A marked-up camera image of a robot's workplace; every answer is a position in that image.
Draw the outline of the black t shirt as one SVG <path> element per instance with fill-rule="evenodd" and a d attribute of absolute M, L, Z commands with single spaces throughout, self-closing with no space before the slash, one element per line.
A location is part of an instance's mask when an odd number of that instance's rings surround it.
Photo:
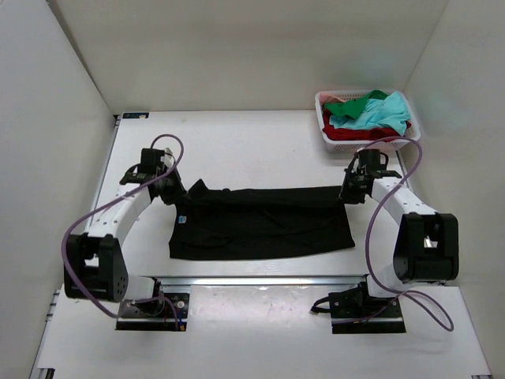
<path fill-rule="evenodd" d="M 170 257 L 247 261 L 352 249 L 340 187 L 209 189 L 198 180 L 176 203 Z"/>

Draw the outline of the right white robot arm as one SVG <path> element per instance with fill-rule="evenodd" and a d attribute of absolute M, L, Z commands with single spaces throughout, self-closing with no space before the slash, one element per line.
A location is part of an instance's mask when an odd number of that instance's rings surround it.
<path fill-rule="evenodd" d="M 421 304 L 430 296 L 417 290 L 417 284 L 441 284 L 458 276 L 457 218 L 425 204 L 387 163 L 380 150 L 362 149 L 346 169 L 340 199 L 349 205 L 361 204 L 367 197 L 377 201 L 372 218 L 386 211 L 398 224 L 398 236 L 391 264 L 376 272 L 370 246 L 373 226 L 369 225 L 365 235 L 368 275 L 356 287 L 325 297 L 328 308 L 322 308 L 321 301 L 313 304 L 312 313 L 329 313 L 341 325 L 384 317 L 401 297 Z"/>

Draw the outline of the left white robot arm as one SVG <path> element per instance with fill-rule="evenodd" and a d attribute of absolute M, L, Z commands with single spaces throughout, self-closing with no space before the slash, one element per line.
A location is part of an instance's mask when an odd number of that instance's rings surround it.
<path fill-rule="evenodd" d="M 155 199 L 165 205 L 181 200 L 186 190 L 168 148 L 144 148 L 140 162 L 119 182 L 113 204 L 93 217 L 80 235 L 65 242 L 65 294 L 108 302 L 153 300 L 157 280 L 127 272 L 122 246 L 134 223 Z"/>

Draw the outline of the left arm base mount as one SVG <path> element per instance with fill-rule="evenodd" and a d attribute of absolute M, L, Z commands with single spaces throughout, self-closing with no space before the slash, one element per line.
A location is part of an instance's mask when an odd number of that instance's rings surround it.
<path fill-rule="evenodd" d="M 117 331 L 185 332 L 188 328 L 190 286 L 158 280 L 155 301 L 123 302 L 119 307 L 122 317 L 115 323 Z"/>

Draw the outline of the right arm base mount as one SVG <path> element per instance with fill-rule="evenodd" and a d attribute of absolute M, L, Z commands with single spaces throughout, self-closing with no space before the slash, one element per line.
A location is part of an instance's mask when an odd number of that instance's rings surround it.
<path fill-rule="evenodd" d="M 390 291 L 372 295 L 362 276 L 322 276 L 316 285 L 327 285 L 327 295 L 310 308 L 314 315 L 330 317 L 334 335 L 403 334 L 406 332 L 398 297 Z"/>

